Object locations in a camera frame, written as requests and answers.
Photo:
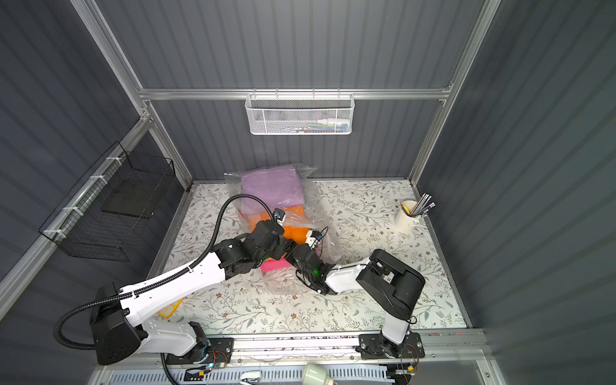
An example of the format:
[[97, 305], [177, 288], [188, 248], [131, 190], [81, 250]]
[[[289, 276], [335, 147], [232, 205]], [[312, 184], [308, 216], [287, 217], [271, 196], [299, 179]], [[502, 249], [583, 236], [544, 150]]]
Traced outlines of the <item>orange trousers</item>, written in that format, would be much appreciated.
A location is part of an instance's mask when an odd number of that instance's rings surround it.
[[282, 225], [284, 237], [298, 244], [305, 243], [308, 232], [318, 226], [306, 217], [301, 205], [283, 208], [282, 210], [286, 213]]

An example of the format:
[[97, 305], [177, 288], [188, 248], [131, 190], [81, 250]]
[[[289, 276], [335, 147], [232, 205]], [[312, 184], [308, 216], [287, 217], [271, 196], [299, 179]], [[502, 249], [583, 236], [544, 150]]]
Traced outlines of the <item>clear plastic vacuum bag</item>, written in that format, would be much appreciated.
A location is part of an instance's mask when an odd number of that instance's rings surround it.
[[[309, 220], [313, 221], [314, 224], [318, 226], [315, 230], [320, 231], [323, 235], [323, 239], [314, 250], [323, 261], [335, 264], [340, 260], [342, 251], [333, 221], [323, 207], [318, 186], [310, 178], [310, 175], [316, 169], [305, 164], [287, 165], [294, 165], [303, 178], [305, 204], [302, 205], [302, 207], [304, 208], [304, 213]], [[248, 171], [236, 171], [225, 174], [225, 182], [230, 195], [243, 194], [240, 176], [244, 172]], [[240, 222], [244, 230], [248, 232], [253, 231], [260, 221], [269, 220], [270, 215], [275, 210], [271, 210], [269, 207], [265, 209], [263, 205], [248, 197], [237, 199], [234, 205], [238, 211]], [[277, 269], [264, 274], [261, 272], [260, 267], [258, 270], [261, 273], [266, 288], [274, 295], [298, 295], [311, 290], [300, 282], [296, 276], [296, 269], [291, 264], [287, 268]]]

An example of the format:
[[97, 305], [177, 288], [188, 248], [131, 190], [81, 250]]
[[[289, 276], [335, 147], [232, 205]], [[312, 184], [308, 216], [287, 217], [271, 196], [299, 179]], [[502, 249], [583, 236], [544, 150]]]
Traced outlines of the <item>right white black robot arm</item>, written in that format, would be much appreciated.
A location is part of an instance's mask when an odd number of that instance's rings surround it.
[[321, 295], [363, 291], [385, 311], [380, 333], [359, 336], [356, 351], [363, 359], [420, 358], [420, 347], [410, 331], [413, 311], [425, 286], [425, 278], [417, 270], [382, 249], [355, 264], [341, 266], [326, 263], [307, 244], [292, 245], [285, 259], [309, 289]]

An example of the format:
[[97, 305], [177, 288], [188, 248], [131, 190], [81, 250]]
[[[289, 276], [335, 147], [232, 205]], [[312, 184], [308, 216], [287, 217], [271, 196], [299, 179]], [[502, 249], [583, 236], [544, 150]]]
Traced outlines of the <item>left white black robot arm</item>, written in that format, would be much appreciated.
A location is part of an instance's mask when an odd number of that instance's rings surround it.
[[252, 233], [219, 242], [200, 258], [121, 290], [126, 298], [94, 306], [90, 326], [96, 358], [111, 365], [135, 353], [186, 355], [203, 337], [198, 327], [155, 324], [157, 311], [193, 292], [258, 269], [269, 258], [284, 258], [293, 245], [276, 221], [260, 221]]

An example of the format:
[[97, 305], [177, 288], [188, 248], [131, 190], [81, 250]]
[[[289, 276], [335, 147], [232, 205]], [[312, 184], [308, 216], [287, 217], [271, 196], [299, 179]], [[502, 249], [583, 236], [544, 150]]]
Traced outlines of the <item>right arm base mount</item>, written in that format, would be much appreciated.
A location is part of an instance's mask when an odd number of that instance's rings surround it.
[[381, 333], [359, 335], [359, 345], [355, 351], [362, 359], [423, 359], [424, 345], [420, 335], [408, 331], [402, 343], [393, 343]]

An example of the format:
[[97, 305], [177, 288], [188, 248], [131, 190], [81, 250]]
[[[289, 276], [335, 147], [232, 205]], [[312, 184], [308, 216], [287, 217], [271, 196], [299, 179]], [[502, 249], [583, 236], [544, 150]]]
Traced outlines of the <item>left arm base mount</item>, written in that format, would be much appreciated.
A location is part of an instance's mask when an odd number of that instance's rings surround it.
[[183, 356], [167, 355], [168, 365], [203, 366], [209, 364], [228, 364], [233, 351], [233, 338], [209, 338], [207, 343], [200, 342]]

